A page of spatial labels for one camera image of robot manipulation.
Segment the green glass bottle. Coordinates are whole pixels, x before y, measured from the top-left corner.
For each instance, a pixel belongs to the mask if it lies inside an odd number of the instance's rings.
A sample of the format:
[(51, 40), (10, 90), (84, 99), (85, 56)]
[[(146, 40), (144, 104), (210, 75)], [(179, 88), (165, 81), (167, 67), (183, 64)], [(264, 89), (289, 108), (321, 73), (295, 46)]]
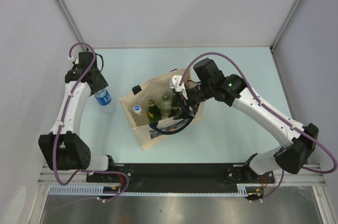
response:
[(155, 100), (150, 99), (148, 101), (147, 116), (150, 123), (155, 123), (161, 120), (162, 115), (160, 109), (157, 107)]
[(169, 113), (169, 118), (174, 117), (178, 110), (179, 110), (179, 105), (178, 105), (179, 101), (177, 100), (177, 98), (174, 96), (171, 102), (171, 110)]

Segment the green glass bottle front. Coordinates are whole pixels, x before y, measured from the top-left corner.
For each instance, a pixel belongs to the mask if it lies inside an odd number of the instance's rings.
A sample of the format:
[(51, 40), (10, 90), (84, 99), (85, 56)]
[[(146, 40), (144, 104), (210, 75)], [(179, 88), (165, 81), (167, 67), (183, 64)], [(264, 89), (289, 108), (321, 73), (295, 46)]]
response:
[(171, 102), (171, 110), (169, 113), (169, 118), (174, 117), (178, 110), (179, 110), (179, 105), (178, 105), (179, 101), (177, 100), (177, 98), (174, 96)]

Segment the clear plastic water bottle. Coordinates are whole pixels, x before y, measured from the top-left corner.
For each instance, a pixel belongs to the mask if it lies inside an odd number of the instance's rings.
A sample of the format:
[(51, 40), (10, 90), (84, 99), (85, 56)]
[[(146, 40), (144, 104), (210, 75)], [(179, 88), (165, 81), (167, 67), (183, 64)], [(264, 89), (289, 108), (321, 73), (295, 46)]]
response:
[(135, 105), (133, 107), (133, 119), (137, 127), (143, 126), (144, 118), (143, 118), (142, 108), (140, 105)]

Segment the beige canvas tote bag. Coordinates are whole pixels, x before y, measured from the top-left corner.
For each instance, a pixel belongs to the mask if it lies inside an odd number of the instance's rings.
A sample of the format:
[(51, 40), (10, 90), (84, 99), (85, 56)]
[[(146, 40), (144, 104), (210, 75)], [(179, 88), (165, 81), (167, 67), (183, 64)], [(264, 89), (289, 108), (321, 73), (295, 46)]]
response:
[(141, 149), (146, 150), (168, 138), (169, 133), (176, 135), (189, 125), (188, 119), (173, 119), (178, 110), (171, 107), (174, 94), (168, 87), (168, 79), (183, 75), (184, 71), (175, 69), (150, 79), (120, 99)]

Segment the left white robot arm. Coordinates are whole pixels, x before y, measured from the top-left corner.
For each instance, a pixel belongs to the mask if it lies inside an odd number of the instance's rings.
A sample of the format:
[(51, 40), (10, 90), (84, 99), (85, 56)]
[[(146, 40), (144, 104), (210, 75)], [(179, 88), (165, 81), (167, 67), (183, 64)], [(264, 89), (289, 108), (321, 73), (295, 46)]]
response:
[(92, 52), (79, 52), (72, 69), (65, 75), (65, 94), (58, 117), (50, 132), (40, 135), (38, 144), (51, 170), (94, 170), (109, 182), (117, 175), (112, 157), (94, 153), (80, 137), (82, 115), (89, 97), (94, 96), (103, 108), (112, 106), (108, 83), (97, 62), (76, 85), (92, 60)]

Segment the clear glass bottle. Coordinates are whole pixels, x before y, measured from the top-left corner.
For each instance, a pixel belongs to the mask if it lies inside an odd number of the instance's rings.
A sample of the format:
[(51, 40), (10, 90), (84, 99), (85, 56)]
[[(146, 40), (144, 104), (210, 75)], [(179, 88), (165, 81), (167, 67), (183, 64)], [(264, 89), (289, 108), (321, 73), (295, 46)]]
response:
[(162, 115), (162, 119), (167, 119), (169, 118), (169, 114), (171, 111), (171, 101), (170, 101), (170, 97), (168, 94), (164, 94), (162, 95), (160, 104), (159, 104), (159, 108), (161, 111), (161, 115)]

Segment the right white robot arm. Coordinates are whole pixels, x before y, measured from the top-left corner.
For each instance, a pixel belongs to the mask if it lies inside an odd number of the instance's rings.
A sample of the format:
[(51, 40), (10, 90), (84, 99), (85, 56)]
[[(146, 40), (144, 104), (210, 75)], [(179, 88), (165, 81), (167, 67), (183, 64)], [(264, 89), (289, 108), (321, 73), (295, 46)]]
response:
[(224, 76), (216, 63), (203, 59), (194, 65), (199, 83), (194, 87), (180, 84), (181, 75), (168, 79), (174, 92), (174, 105), (180, 112), (175, 119), (194, 118), (200, 103), (215, 99), (223, 102), (256, 121), (279, 143), (275, 149), (252, 155), (245, 163), (243, 175), (249, 182), (257, 182), (268, 171), (283, 169), (297, 174), (315, 150), (314, 141), (319, 129), (310, 123), (307, 126), (297, 122), (274, 108), (247, 87), (245, 81), (236, 74)]

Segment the small blue-cap water bottle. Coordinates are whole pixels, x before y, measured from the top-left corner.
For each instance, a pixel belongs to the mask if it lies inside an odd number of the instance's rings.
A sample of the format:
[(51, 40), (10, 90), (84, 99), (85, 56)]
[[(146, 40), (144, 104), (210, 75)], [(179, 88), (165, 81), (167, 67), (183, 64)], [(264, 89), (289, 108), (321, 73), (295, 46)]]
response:
[(115, 112), (115, 103), (106, 88), (95, 93), (94, 97), (104, 113), (112, 114)]

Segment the green glass bottle back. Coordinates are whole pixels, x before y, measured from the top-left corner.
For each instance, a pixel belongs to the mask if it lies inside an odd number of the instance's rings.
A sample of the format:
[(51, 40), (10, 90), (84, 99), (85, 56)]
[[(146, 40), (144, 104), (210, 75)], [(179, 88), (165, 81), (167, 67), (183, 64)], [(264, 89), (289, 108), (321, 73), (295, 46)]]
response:
[(155, 123), (161, 120), (162, 115), (160, 109), (157, 107), (155, 100), (150, 99), (148, 101), (147, 116), (150, 123)]

